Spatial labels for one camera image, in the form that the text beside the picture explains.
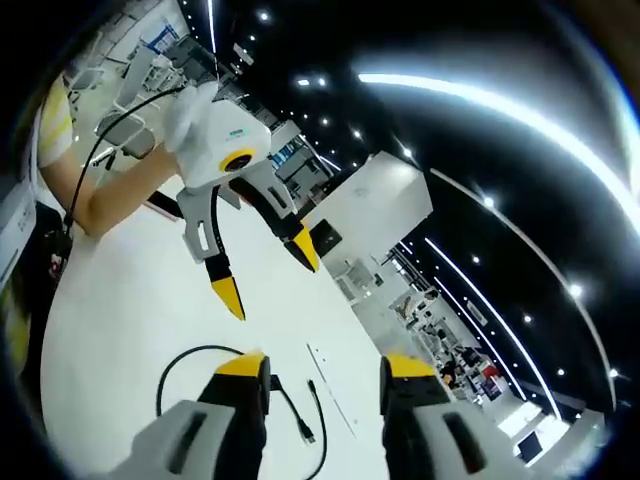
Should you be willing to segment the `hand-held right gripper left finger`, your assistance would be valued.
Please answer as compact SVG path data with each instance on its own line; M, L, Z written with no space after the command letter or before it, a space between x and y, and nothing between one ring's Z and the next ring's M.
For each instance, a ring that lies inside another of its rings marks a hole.
M141 430L109 479L256 479L267 433L270 362L244 354L217 368L196 401Z

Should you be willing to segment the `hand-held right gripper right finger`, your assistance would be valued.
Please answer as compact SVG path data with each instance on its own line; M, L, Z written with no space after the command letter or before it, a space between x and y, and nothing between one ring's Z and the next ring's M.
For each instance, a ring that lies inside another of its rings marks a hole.
M453 401L420 359L380 362L382 444L391 479L531 479L507 435L477 407Z

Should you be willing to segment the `person's left hand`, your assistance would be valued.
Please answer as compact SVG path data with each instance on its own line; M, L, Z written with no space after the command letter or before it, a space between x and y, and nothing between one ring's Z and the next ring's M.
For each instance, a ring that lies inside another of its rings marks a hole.
M164 146L179 153L192 142L198 143L209 122L209 108L218 92L216 81L187 86L171 101L164 113Z

